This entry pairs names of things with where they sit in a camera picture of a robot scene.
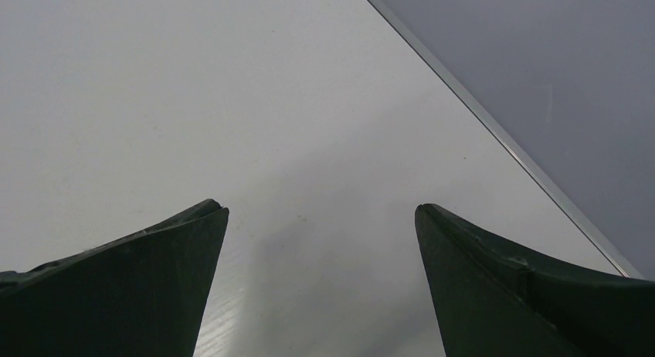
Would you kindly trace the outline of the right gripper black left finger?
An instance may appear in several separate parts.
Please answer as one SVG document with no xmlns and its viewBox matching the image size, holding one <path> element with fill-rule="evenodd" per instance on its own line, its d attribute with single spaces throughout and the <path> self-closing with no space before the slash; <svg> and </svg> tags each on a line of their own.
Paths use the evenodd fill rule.
<svg viewBox="0 0 655 357">
<path fill-rule="evenodd" d="M 191 356 L 229 210 L 206 199 L 160 223 L 1 274 L 3 356 Z"/>
</svg>

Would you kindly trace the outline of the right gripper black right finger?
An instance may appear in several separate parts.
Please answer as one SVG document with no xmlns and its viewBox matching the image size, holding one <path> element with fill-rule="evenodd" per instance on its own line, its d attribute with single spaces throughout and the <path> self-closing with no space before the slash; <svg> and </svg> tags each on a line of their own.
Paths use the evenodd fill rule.
<svg viewBox="0 0 655 357">
<path fill-rule="evenodd" d="M 435 204 L 416 235 L 448 356 L 652 356 L 654 284 L 580 267 Z"/>
</svg>

